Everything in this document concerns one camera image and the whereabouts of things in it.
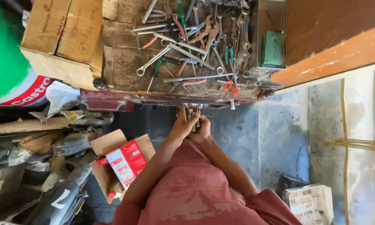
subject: red packaging box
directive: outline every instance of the red packaging box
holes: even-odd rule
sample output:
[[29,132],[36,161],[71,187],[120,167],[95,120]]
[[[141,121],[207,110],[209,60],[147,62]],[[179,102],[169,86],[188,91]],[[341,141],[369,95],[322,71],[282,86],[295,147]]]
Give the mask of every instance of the red packaging box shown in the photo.
[[125,190],[147,165],[135,140],[106,154],[106,157]]

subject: green-handled screwdriver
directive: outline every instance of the green-handled screwdriver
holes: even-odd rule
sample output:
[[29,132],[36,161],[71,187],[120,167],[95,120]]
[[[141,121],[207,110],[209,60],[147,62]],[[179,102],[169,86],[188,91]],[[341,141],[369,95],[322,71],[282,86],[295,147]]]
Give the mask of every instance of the green-handled screwdriver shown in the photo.
[[149,92],[151,83],[153,83],[153,79],[157,75],[158,70],[160,69],[161,64],[162,64],[162,59],[161,58],[157,59],[157,61],[155,62],[154,69],[151,72],[151,81],[150,81],[149,87],[147,88],[147,92]]

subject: man's right hand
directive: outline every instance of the man's right hand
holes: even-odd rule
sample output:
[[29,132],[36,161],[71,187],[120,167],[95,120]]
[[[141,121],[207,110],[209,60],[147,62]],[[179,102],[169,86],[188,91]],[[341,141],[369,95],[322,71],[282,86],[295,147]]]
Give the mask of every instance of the man's right hand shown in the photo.
[[211,136],[211,122],[203,114],[200,115],[199,120],[201,122],[201,127],[197,128],[196,132],[190,132],[190,134],[188,136],[194,142],[196,142],[198,144],[201,144],[204,141],[209,141],[209,140],[212,139],[212,136]]

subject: man's hand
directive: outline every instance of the man's hand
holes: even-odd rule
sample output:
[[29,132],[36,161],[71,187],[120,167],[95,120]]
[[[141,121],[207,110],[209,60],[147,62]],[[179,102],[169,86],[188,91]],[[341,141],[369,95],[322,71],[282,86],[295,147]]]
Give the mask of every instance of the man's hand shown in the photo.
[[175,147],[179,147],[182,144],[182,141],[191,131],[193,125],[199,119],[200,112],[196,112],[195,114],[193,114],[192,118],[189,121],[187,121],[185,105],[181,103],[176,117],[178,119],[175,121],[174,126],[172,127],[172,130],[168,135],[167,139],[165,140],[165,142],[175,145]]
[[201,144],[203,141],[209,141],[211,137],[211,122],[205,117],[200,115],[201,127],[196,129],[196,132],[190,132],[189,137],[194,142]]

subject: product box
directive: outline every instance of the product box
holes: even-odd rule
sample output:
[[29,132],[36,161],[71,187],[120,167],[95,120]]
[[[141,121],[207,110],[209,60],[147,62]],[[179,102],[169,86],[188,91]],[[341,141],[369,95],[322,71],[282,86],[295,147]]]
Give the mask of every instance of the product box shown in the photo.
[[332,189],[325,185],[286,189],[282,200],[303,225],[330,225],[334,217]]
[[[134,139],[136,144],[139,146],[140,151],[142,152],[144,159],[146,162],[150,161],[150,159],[155,154],[155,150],[153,145],[151,144],[149,136],[143,135],[138,138]],[[114,149],[119,148],[120,146],[125,145],[128,143],[127,139],[125,138],[124,133],[118,129],[109,134],[106,134],[96,140],[90,142],[92,145],[93,151],[95,154],[102,158],[105,154],[110,153]],[[104,165],[99,165],[98,161],[95,160],[90,163],[94,176],[96,177],[97,182],[100,185],[100,188],[107,199],[107,202],[111,204],[113,199],[108,198],[108,193],[110,192],[111,184],[118,179],[115,175],[115,172],[111,168],[109,163]]]
[[106,158],[125,190],[147,164],[135,140],[107,153]]
[[101,77],[103,0],[35,0],[21,52],[39,75],[88,90]]

